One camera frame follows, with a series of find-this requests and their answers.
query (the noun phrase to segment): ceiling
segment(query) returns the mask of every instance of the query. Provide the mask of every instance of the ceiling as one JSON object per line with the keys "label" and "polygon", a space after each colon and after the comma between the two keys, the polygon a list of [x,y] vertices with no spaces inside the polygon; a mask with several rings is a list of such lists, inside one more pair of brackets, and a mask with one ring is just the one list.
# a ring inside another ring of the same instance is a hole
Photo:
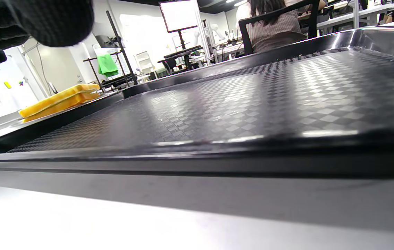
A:
{"label": "ceiling", "polygon": [[[145,5],[156,5],[159,6],[159,2],[167,2],[167,0],[120,0],[132,3],[142,3]],[[200,6],[200,11],[204,13],[217,14],[223,11],[229,11],[234,9],[234,4],[240,2],[240,0],[234,0],[230,3],[226,3],[226,0],[197,0]]]}

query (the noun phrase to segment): office chair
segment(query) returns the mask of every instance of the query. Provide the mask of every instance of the office chair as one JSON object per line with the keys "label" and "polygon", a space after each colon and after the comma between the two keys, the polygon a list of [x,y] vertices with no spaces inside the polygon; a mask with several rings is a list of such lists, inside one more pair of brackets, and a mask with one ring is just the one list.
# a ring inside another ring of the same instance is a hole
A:
{"label": "office chair", "polygon": [[317,37],[317,12],[318,12],[317,9],[319,8],[319,0],[303,0],[294,5],[281,8],[276,11],[272,11],[270,13],[262,14],[260,16],[253,16],[238,21],[238,26],[240,27],[240,32],[242,33],[245,55],[250,55],[254,52],[252,49],[251,39],[249,38],[248,30],[246,29],[247,24],[252,24],[263,20],[270,20],[280,16],[281,14],[296,10],[306,5],[311,5],[311,10],[313,10],[311,11],[311,14],[308,19],[308,23],[309,23],[308,38]]}

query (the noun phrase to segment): black tray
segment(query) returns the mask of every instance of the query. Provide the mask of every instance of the black tray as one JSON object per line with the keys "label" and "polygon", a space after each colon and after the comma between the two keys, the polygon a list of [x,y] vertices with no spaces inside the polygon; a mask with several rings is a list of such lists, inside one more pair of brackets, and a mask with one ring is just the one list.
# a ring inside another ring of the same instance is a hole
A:
{"label": "black tray", "polygon": [[0,169],[394,178],[394,27],[123,90],[0,137]]}

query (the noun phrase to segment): cable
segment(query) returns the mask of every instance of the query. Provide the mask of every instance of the cable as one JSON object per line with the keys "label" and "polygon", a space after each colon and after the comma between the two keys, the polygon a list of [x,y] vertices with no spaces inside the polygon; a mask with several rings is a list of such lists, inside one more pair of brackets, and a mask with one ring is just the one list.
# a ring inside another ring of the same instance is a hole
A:
{"label": "cable", "polygon": [[119,47],[117,47],[117,50],[116,50],[116,54],[115,54],[115,57],[116,57],[116,59],[115,59],[115,61],[114,61],[114,63],[116,64],[116,62],[118,61],[118,49],[119,49]]}
{"label": "cable", "polygon": [[40,49],[38,48],[38,45],[40,45],[40,43],[36,42],[36,50],[38,51],[38,56],[40,57],[41,69],[43,70],[44,80],[46,81],[46,85],[47,85],[47,87],[48,87],[48,89],[50,91],[51,87],[49,86],[49,82],[47,81],[46,74],[44,73],[43,60],[41,59]]}
{"label": "cable", "polygon": [[344,10],[346,7],[348,7],[348,5],[350,5],[350,2],[351,2],[351,0],[347,0],[345,7],[343,7],[342,9]]}
{"label": "cable", "polygon": [[236,50],[235,53],[234,53],[234,58],[237,58],[237,51],[240,49],[240,47],[242,46],[242,44],[243,44],[243,43],[241,43],[241,44],[238,45],[238,48],[237,48],[237,50]]}

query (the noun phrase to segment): ceiling light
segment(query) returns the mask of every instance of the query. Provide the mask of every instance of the ceiling light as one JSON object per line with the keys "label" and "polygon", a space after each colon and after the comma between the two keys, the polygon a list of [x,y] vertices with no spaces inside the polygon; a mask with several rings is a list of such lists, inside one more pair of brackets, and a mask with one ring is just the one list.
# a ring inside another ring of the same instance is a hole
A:
{"label": "ceiling light", "polygon": [[242,5],[243,3],[246,3],[248,0],[243,0],[243,1],[241,1],[241,2],[238,2],[238,3],[236,3],[234,6],[240,6],[240,5]]}

